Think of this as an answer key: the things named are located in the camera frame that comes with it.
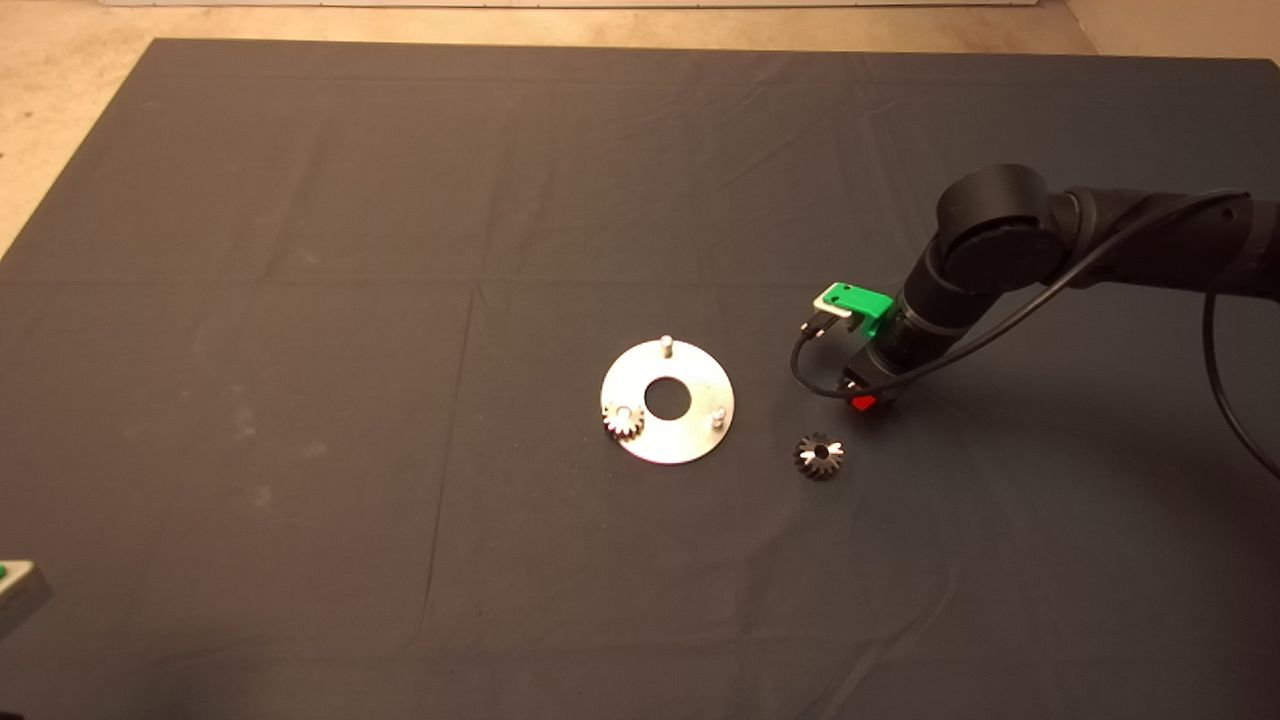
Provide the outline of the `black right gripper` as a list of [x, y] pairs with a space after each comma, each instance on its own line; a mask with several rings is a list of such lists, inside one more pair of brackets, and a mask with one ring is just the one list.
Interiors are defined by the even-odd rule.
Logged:
[[[844, 379], [852, 388], [883, 386], [913, 369], [913, 348], [909, 340], [888, 334], [867, 340], [845, 363]], [[847, 404], [859, 413], [870, 413], [881, 405], [874, 395], [851, 397]]]

